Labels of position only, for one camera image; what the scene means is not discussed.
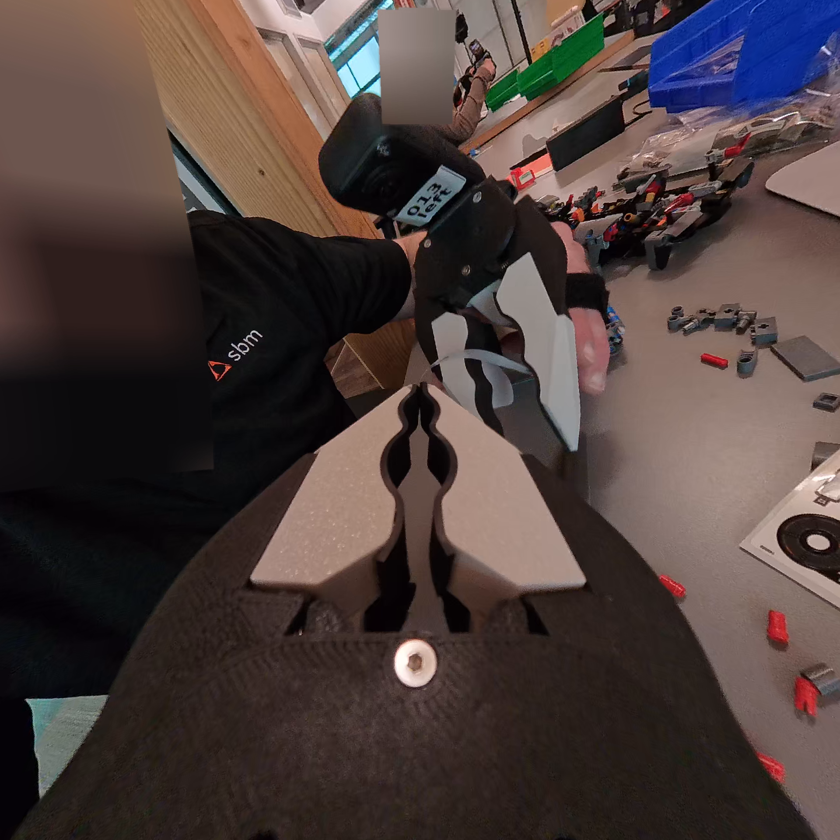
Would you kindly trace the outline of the grey flat lego plate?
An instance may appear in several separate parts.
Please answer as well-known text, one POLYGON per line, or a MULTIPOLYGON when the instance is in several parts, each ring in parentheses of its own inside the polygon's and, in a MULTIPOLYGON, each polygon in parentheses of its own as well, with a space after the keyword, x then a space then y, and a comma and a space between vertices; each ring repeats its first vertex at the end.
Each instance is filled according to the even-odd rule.
POLYGON ((839 361, 804 335, 774 343, 770 349, 804 382, 839 374, 839 361))

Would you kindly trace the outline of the person's black shirt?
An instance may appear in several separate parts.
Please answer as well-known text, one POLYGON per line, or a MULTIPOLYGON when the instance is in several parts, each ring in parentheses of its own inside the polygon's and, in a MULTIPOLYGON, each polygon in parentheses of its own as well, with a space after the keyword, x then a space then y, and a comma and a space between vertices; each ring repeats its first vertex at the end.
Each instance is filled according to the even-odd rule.
POLYGON ((2 494, 2 838, 39 801, 30 699, 101 697, 189 560, 354 422, 325 363, 411 318, 397 248, 187 214, 212 362, 214 468, 2 494))

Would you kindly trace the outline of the printed instruction booklet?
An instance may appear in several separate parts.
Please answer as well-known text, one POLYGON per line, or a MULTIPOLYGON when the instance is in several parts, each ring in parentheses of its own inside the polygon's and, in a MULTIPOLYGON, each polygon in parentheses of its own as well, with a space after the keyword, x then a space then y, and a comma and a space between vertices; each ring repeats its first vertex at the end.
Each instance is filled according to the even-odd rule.
POLYGON ((740 543, 740 549, 839 607, 839 450, 826 456, 740 543))

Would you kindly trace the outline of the white rounded board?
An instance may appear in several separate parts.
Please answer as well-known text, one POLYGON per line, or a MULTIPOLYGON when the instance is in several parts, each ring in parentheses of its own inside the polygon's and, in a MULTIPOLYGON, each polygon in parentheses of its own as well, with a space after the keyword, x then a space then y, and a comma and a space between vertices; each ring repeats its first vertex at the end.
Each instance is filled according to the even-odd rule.
POLYGON ((773 173, 766 190, 839 217, 839 142, 808 154, 773 173))

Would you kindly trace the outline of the large green plastic bin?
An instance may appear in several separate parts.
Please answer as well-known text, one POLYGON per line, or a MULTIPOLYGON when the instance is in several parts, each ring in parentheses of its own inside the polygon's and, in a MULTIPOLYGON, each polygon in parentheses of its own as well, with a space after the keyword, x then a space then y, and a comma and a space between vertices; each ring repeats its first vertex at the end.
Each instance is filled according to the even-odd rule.
POLYGON ((598 14, 518 75, 518 93, 531 101, 582 68, 605 46, 603 15, 598 14))

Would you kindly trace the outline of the blue plastic bin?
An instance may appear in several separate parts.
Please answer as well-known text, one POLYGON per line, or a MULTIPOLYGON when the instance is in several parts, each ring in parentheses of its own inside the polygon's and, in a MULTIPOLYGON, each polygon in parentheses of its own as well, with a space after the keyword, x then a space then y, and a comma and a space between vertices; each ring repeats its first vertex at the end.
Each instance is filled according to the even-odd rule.
POLYGON ((749 14, 730 103, 783 98, 816 78, 817 55, 839 28, 838 1, 764 1, 749 14))
POLYGON ((652 44, 647 95, 655 109, 669 108, 666 81, 744 35, 760 1, 709 1, 667 29, 652 44))

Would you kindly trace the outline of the black rectangular box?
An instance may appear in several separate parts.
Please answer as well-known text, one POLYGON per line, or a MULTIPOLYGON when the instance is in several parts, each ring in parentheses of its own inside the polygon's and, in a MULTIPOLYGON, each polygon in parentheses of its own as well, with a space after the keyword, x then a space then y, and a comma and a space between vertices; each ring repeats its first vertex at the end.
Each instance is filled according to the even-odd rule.
POLYGON ((560 172, 625 131, 624 96, 604 101, 583 117, 555 131, 546 141, 552 168, 560 172))

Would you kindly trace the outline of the wooden panel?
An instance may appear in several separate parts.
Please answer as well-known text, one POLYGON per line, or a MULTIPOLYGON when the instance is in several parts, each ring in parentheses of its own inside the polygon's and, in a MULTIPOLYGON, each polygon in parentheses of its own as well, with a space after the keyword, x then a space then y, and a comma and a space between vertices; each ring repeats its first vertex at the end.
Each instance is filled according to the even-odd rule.
POLYGON ((382 239, 323 186, 320 132, 239 2, 133 5, 167 126, 241 214, 382 239))

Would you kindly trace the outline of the partly built lego model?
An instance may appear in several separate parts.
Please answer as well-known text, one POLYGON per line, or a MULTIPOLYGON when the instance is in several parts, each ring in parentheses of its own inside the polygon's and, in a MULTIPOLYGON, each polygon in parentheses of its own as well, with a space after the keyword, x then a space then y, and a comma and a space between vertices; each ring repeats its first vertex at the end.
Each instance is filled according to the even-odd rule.
POLYGON ((594 186, 565 200, 546 195, 537 205, 549 221, 569 225, 596 273, 611 259, 641 256, 650 270, 663 270, 673 249, 716 223, 749 183, 754 160, 743 150, 750 139, 712 150, 692 172, 661 167, 618 182, 611 195, 594 186))

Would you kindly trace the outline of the small green plastic bin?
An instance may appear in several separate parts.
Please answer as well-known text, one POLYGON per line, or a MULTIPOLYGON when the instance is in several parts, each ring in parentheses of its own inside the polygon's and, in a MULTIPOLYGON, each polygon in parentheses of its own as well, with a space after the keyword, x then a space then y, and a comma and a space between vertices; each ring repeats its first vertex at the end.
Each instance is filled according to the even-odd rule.
POLYGON ((513 68, 487 90, 485 104, 491 112, 498 111, 510 100, 520 96, 518 76, 518 68, 513 68))

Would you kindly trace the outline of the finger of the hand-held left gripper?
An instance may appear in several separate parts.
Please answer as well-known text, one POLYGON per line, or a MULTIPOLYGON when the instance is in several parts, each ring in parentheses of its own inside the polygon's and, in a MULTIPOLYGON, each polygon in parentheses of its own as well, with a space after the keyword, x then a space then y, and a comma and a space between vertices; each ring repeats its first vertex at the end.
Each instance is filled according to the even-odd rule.
POLYGON ((538 384, 545 416, 567 449, 577 451, 581 396, 574 325, 556 311, 530 253, 507 268, 495 300, 500 313, 519 327, 522 358, 538 384))
POLYGON ((494 327, 445 312, 433 321, 433 368, 447 394, 500 436, 496 410, 506 405, 506 373, 494 327))

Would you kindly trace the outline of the clear bags of lego parts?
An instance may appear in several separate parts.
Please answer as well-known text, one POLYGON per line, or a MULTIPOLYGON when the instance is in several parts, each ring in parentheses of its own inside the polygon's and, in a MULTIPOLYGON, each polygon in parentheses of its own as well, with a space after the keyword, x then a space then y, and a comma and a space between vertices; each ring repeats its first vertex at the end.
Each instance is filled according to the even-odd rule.
POLYGON ((635 163, 644 172, 682 175, 756 155, 826 140, 838 123, 838 98, 789 98, 767 107, 703 108, 675 117, 675 126, 650 136, 635 163))

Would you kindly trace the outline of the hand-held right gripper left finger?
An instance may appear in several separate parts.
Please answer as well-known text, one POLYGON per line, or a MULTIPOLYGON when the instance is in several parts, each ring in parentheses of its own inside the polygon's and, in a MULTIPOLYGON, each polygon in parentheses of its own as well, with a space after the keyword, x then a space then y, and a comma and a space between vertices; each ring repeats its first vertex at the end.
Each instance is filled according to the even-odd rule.
POLYGON ((369 632, 403 628, 416 585, 399 488, 420 395, 402 388, 320 447, 250 575, 254 587, 328 602, 369 632))

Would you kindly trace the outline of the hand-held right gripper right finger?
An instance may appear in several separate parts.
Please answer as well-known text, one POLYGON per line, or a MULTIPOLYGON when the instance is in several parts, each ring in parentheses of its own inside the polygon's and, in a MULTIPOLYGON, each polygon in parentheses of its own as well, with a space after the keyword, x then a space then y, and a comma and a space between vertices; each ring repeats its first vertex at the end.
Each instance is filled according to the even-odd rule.
POLYGON ((522 453, 438 388, 420 388, 427 467, 440 485, 429 564, 449 631, 475 632, 505 602, 576 591, 586 578, 522 453))

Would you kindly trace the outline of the person's left hand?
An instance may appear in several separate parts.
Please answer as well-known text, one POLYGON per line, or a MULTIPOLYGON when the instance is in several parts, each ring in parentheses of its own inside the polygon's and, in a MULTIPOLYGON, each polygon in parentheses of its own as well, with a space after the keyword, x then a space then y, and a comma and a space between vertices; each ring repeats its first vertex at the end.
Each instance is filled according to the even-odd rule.
POLYGON ((553 222, 566 254, 565 302, 574 325, 577 369, 581 391, 598 396, 606 386, 610 344, 606 335, 608 292, 604 279, 590 266, 585 249, 571 228, 553 222))

